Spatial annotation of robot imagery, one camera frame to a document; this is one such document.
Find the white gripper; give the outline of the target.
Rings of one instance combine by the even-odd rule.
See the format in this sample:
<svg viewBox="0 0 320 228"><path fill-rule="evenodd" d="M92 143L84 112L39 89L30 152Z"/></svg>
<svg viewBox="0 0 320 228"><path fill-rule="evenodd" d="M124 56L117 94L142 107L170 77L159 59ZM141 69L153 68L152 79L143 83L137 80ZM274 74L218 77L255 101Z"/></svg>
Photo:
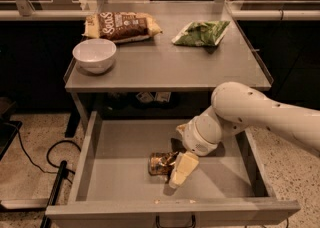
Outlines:
<svg viewBox="0 0 320 228"><path fill-rule="evenodd" d="M190 152L179 153L176 158L169 180L169 186L173 189L180 187L196 169L198 156L207 156L227 138L224 124L212 107L188 123L178 125L176 131L182 137L183 146Z"/></svg>

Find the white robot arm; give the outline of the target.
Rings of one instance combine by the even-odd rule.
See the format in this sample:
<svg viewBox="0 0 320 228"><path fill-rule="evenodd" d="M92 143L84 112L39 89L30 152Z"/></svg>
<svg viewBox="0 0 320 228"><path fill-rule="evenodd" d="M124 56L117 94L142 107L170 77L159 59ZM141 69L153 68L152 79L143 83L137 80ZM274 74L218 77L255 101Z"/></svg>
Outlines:
<svg viewBox="0 0 320 228"><path fill-rule="evenodd" d="M196 169L199 158L219 143L257 126L312 152L320 152L320 113L317 110L276 102L238 82L217 86L211 105L177 130L186 149L177 156L169 186L179 188Z"/></svg>

